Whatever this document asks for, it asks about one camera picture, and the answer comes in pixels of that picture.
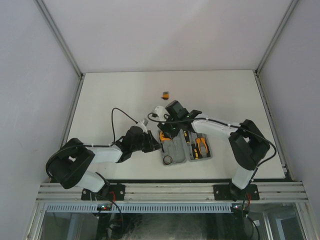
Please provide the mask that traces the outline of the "grey plastic tool case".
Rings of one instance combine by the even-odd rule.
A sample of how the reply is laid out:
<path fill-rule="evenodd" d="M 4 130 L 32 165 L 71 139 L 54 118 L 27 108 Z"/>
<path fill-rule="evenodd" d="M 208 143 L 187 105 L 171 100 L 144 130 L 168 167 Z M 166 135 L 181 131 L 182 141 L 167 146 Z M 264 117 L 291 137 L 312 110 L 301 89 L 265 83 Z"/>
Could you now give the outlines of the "grey plastic tool case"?
<path fill-rule="evenodd" d="M 191 144 L 194 143 L 195 146 L 197 147 L 197 144 L 196 144 L 197 133 L 189 132 L 190 144 L 187 144 L 185 141 L 185 137 L 184 137 L 184 131 L 181 130 L 176 137 L 171 138 L 171 141 L 167 141 L 164 143 L 163 147 L 164 147 L 165 152 L 162 152 L 162 147 L 161 147 L 162 163 L 163 163 L 164 156 L 171 156 L 172 160 L 173 160 L 173 162 L 171 164 L 165 165 L 163 163 L 163 165 L 174 166 L 174 165 L 183 164 L 185 162 L 205 161 L 205 160 L 208 160 L 211 157 L 213 157 L 213 151 L 210 146 L 208 136 L 203 133 L 200 133 L 200 134 L 202 134 L 206 139 L 206 142 L 207 142 L 207 145 L 208 145 L 209 151 L 210 151 L 210 157 L 201 158 L 200 154 L 199 154 L 199 159 L 194 159 Z"/>

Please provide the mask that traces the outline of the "orange hex key set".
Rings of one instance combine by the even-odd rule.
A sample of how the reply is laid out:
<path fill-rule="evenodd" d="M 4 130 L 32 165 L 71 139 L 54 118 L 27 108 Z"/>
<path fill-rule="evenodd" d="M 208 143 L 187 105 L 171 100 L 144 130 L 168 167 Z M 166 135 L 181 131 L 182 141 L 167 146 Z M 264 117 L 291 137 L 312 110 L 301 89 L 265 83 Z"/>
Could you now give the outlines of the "orange hex key set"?
<path fill-rule="evenodd" d="M 168 100 L 168 99 L 169 99 L 169 92 L 168 92 L 168 91 L 164 91 L 164 92 L 162 93 L 161 98 L 162 98 L 163 100 Z"/>

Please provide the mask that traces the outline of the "orange tape measure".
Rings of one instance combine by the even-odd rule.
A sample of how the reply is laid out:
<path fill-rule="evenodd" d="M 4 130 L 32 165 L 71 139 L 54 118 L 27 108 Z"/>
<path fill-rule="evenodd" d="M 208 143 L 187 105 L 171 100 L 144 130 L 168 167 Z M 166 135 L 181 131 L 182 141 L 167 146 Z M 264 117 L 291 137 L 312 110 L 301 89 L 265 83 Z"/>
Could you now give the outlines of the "orange tape measure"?
<path fill-rule="evenodd" d="M 159 140 L 160 140 L 160 144 L 161 144 L 161 150 L 164 153 L 165 149 L 164 149 L 164 143 L 166 143 L 167 141 L 171 141 L 172 139 L 169 137 L 166 137 L 165 134 L 163 133 L 163 131 L 159 132 Z"/>

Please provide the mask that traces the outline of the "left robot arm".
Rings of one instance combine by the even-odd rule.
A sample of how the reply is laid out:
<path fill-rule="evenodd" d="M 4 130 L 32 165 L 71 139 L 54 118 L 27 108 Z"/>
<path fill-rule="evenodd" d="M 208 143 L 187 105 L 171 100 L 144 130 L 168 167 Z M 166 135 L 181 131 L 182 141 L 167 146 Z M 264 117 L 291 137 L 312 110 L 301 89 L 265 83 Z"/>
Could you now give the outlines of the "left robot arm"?
<path fill-rule="evenodd" d="M 110 188 L 100 173 L 89 171 L 92 164 L 123 163 L 134 152 L 150 153 L 160 148 L 161 144 L 150 130 L 135 125 L 110 145 L 85 145 L 78 138 L 72 138 L 49 158 L 45 171 L 64 189 L 80 187 L 91 191 L 98 200 L 104 200 Z"/>

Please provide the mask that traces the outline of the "screwdriver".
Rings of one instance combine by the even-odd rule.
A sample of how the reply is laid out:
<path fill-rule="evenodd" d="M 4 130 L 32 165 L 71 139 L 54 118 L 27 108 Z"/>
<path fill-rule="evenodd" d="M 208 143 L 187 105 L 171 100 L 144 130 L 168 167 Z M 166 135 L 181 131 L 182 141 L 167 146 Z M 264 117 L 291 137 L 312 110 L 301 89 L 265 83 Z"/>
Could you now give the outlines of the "screwdriver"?
<path fill-rule="evenodd" d="M 199 159 L 200 156 L 199 156 L 199 152 L 198 152 L 198 149 L 196 147 L 196 145 L 194 143 L 191 144 L 191 148 L 192 148 L 192 155 L 193 155 L 193 158 L 195 160 Z"/>
<path fill-rule="evenodd" d="M 185 142 L 187 144 L 190 144 L 190 142 L 191 142 L 191 140 L 190 140 L 190 132 L 189 131 L 184 131 L 183 134 L 184 134 Z"/>

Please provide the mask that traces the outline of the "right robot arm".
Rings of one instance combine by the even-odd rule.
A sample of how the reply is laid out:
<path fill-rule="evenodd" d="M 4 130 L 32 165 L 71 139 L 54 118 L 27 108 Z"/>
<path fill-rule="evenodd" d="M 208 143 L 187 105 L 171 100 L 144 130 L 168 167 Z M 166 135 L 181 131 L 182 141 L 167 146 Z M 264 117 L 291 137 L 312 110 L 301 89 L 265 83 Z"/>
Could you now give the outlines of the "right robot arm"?
<path fill-rule="evenodd" d="M 149 115 L 168 138 L 176 137 L 180 131 L 187 131 L 227 140 L 238 164 L 229 187 L 230 195 L 237 200 L 247 195 L 247 186 L 259 166 L 272 158 L 265 158 L 270 148 L 273 148 L 274 154 L 277 153 L 275 145 L 266 139 L 256 124 L 249 119 L 233 123 L 210 118 L 200 110 L 194 109 L 189 112 L 177 100 L 166 107 L 155 107 Z"/>

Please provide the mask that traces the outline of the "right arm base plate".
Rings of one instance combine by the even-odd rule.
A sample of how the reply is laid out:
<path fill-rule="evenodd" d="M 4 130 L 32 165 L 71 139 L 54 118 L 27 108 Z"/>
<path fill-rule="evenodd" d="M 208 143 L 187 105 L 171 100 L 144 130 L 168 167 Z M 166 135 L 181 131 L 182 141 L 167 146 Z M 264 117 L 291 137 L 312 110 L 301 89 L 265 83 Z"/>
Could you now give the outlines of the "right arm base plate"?
<path fill-rule="evenodd" d="M 231 182 L 229 184 L 213 185 L 214 199 L 216 201 L 239 201 L 250 196 L 251 200 L 260 200 L 258 186 L 249 184 L 245 189 L 239 189 Z"/>

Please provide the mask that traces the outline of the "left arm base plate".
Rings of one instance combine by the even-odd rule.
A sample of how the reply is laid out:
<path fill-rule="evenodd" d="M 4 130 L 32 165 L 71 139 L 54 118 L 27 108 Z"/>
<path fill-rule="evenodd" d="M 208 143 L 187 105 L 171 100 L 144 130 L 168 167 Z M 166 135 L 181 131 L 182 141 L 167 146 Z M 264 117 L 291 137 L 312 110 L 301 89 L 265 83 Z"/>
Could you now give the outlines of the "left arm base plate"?
<path fill-rule="evenodd" d="M 106 184 L 98 192 L 84 188 L 81 193 L 82 201 L 123 201 L 126 186 L 124 184 Z"/>

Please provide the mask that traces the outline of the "orange black pliers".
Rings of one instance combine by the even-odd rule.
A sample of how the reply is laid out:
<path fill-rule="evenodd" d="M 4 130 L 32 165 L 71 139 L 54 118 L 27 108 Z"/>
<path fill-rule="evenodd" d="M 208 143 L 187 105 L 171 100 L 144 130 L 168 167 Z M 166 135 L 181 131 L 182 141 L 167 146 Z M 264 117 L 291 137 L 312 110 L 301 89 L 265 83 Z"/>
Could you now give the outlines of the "orange black pliers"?
<path fill-rule="evenodd" d="M 201 158 L 209 158 L 211 156 L 207 141 L 202 134 L 196 134 L 196 146 Z"/>

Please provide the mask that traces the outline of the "aluminium front rail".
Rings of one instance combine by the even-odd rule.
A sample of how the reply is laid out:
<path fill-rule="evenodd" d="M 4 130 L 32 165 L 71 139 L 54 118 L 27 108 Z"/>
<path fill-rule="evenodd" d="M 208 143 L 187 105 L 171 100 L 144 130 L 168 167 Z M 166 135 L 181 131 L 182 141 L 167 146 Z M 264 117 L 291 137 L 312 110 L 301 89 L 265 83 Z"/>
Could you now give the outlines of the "aluminium front rail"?
<path fill-rule="evenodd" d="M 126 183 L 123 203 L 232 203 L 218 200 L 215 183 Z M 302 182 L 257 182 L 259 200 L 252 203 L 305 203 L 308 197 Z M 83 189 L 63 189 L 57 183 L 40 185 L 38 203 L 79 203 Z"/>

